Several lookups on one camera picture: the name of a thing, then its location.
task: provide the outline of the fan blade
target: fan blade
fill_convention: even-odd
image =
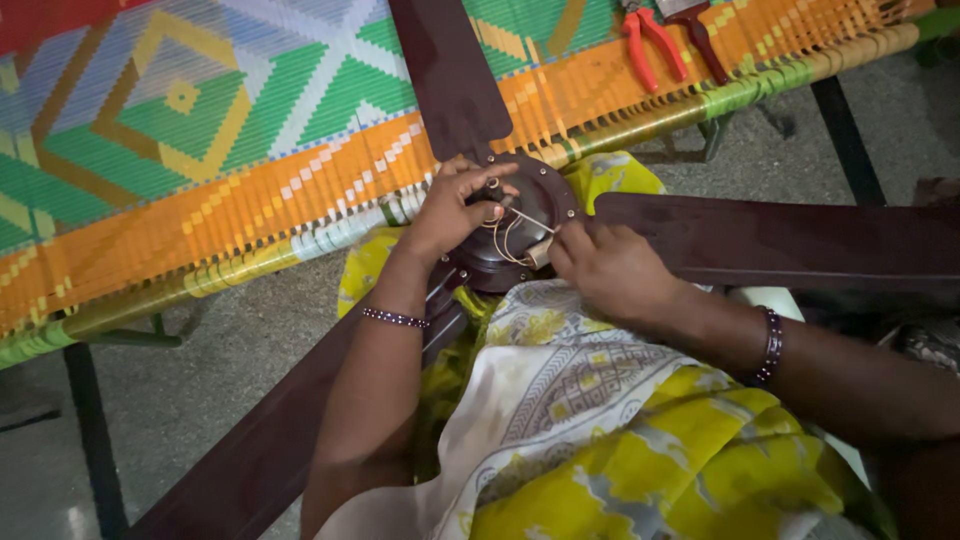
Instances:
[[[514,130],[500,89],[459,0],[390,0],[433,156],[492,156]]]
[[[674,274],[727,285],[960,289],[960,210],[605,193],[595,219],[647,237]]]
[[[464,280],[451,277],[442,263],[430,275],[424,362],[467,324],[450,295]],[[124,538],[259,538],[306,486],[326,399],[366,303],[327,332]]]

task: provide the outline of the bangle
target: bangle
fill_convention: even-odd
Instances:
[[[397,315],[396,313],[381,311],[379,309],[373,309],[372,307],[364,307],[363,314],[367,315],[368,317],[373,317],[374,319],[379,319],[388,323],[394,323],[395,325],[405,325],[408,327],[417,328],[426,328],[430,326],[430,323],[424,321],[423,319],[415,319],[414,317],[407,317],[406,315]]]
[[[767,320],[767,349],[763,355],[763,367],[754,374],[754,380],[760,386],[766,386],[770,378],[780,363],[780,351],[783,350],[783,327],[780,323],[780,316],[767,306],[759,306],[763,309],[764,318]]]

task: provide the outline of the concrete floor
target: concrete floor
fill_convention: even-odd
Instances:
[[[960,175],[960,65],[922,71],[906,55],[841,76],[892,205],[920,177]],[[784,139],[766,118],[785,120]],[[702,146],[695,129],[632,150],[680,195],[789,203],[853,198],[808,88],[739,111],[709,165],[664,163]],[[335,320],[344,253],[261,278],[165,314],[189,336],[177,350],[92,346],[131,522],[165,493],[310,349]],[[5,538],[96,538],[76,415],[61,354],[24,364],[29,383],[65,398],[63,416],[0,433]],[[295,538],[295,504],[266,538]]]

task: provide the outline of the pliers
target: pliers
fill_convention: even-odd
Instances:
[[[670,35],[663,30],[663,27],[654,20],[654,11],[650,8],[642,8],[637,0],[620,0],[627,15],[623,19],[622,31],[627,35],[627,43],[630,48],[630,62],[634,65],[636,76],[640,79],[643,87],[648,92],[654,93],[660,85],[657,78],[647,64],[647,57],[643,54],[643,44],[640,42],[640,35],[644,31],[650,34],[650,39],[654,45],[660,49],[660,53],[666,59],[670,67],[670,73],[679,83],[686,79],[686,66],[680,58],[680,52],[677,51],[677,45],[670,38]]]

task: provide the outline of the geometric pattern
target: geometric pattern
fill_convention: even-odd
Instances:
[[[734,74],[933,6],[712,3],[701,20]],[[0,332],[340,220],[434,169],[386,0],[126,4],[0,55]],[[690,77],[647,50],[646,93],[609,0],[464,4],[515,127],[499,152],[549,160],[569,129],[709,80],[666,27]],[[0,12],[0,34],[13,20]]]

